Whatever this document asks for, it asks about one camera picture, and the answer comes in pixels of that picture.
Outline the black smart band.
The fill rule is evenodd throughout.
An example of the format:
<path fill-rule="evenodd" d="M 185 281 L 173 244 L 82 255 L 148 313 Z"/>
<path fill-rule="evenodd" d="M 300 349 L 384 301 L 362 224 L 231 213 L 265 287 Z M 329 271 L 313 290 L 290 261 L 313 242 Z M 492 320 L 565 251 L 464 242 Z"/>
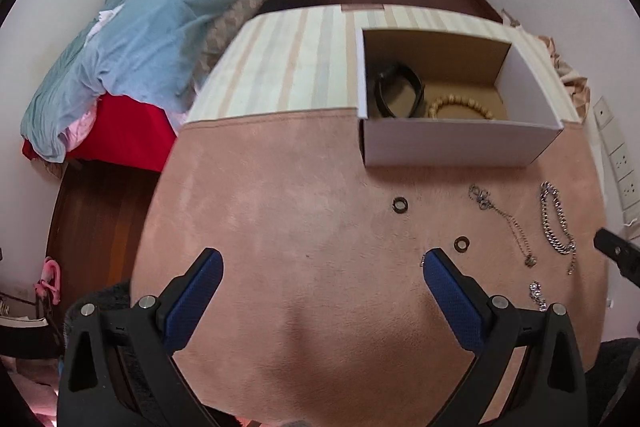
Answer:
<path fill-rule="evenodd" d="M 373 95 L 378 113 L 383 118 L 396 118 L 386 95 L 400 95 L 407 89 L 413 92 L 413 101 L 406 118 L 418 117 L 424 102 L 424 83 L 408 65 L 396 62 L 379 72 L 374 80 Z"/>

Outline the striped table cloth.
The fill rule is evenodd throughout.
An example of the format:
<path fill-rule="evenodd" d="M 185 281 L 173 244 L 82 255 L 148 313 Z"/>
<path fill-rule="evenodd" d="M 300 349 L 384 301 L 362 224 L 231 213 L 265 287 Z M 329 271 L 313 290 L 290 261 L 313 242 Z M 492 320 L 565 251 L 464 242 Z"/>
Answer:
<path fill-rule="evenodd" d="M 521 27 L 471 15 L 386 4 L 353 10 L 315 6 L 259 15 L 246 23 L 210 72 L 186 122 L 358 104 L 357 41 L 365 29 L 450 30 L 510 42 L 542 83 L 555 112 L 578 121 L 547 46 Z"/>

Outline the white wall socket strip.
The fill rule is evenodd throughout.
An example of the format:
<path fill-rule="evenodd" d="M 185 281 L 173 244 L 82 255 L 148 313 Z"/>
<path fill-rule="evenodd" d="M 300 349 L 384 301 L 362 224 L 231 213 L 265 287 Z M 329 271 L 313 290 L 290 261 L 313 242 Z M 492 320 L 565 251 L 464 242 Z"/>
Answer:
<path fill-rule="evenodd" d="M 634 167 L 618 120 L 603 96 L 593 105 L 593 113 L 612 168 L 620 209 L 623 211 L 623 230 L 627 239 L 638 239 L 639 170 Z"/>

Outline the red bed sheet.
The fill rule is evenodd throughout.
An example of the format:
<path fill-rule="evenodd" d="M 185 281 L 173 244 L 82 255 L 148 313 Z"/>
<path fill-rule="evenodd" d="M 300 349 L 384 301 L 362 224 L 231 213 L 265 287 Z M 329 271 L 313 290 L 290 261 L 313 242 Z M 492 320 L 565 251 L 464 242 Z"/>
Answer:
<path fill-rule="evenodd" d="M 98 160 L 161 172 L 176 132 L 163 109 L 104 94 L 61 134 L 66 160 Z"/>

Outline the checkered beige blanket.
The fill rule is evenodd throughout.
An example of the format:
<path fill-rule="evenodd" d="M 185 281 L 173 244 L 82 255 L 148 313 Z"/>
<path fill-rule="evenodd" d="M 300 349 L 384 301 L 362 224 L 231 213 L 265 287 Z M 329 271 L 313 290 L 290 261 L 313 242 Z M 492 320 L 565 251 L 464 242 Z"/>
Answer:
<path fill-rule="evenodd" d="M 542 91 L 559 120 L 583 124 L 590 107 L 588 79 L 564 60 L 551 37 L 530 34 L 506 10 L 501 11 L 501 18 L 515 42 L 524 49 L 534 72 L 541 77 Z"/>

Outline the white cardboard box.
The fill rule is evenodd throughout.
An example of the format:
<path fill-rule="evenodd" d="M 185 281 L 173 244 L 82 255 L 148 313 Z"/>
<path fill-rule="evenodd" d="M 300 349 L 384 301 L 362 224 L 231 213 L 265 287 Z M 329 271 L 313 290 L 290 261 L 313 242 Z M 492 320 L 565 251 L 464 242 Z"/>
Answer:
<path fill-rule="evenodd" d="M 424 83 L 418 117 L 406 118 L 411 89 L 386 95 L 396 118 L 381 117 L 375 106 L 375 77 L 396 62 Z M 512 43 L 419 29 L 362 31 L 358 116 L 368 167 L 526 167 L 564 122 Z"/>

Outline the light blue duvet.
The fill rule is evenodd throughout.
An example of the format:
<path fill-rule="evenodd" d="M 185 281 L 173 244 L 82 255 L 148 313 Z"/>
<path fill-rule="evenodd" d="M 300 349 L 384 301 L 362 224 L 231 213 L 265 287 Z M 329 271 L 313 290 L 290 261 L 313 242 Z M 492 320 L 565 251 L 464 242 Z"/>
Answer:
<path fill-rule="evenodd" d="M 53 63 L 22 118 L 25 144 L 61 164 L 62 132 L 104 94 L 159 107 L 170 119 L 185 114 L 207 29 L 235 1 L 104 0 L 101 11 L 124 7 L 84 46 L 96 14 Z"/>

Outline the white paper on bed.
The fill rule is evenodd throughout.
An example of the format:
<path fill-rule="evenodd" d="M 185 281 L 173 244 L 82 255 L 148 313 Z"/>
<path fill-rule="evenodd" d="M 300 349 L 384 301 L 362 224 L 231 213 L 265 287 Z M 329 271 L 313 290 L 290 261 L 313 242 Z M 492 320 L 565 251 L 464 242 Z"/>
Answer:
<path fill-rule="evenodd" d="M 98 19 L 86 35 L 84 46 L 86 46 L 88 42 L 110 22 L 123 7 L 124 6 L 120 4 L 115 6 L 114 9 L 100 11 L 98 14 Z"/>

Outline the pink plastic hanger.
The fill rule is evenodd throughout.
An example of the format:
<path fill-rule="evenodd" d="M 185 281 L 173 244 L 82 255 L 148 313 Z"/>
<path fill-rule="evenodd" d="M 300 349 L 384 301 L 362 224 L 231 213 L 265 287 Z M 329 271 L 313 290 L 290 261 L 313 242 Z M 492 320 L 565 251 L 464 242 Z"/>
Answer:
<path fill-rule="evenodd" d="M 39 299 L 49 298 L 53 306 L 60 303 L 61 268 L 54 259 L 44 259 L 40 279 L 34 285 L 36 296 Z"/>

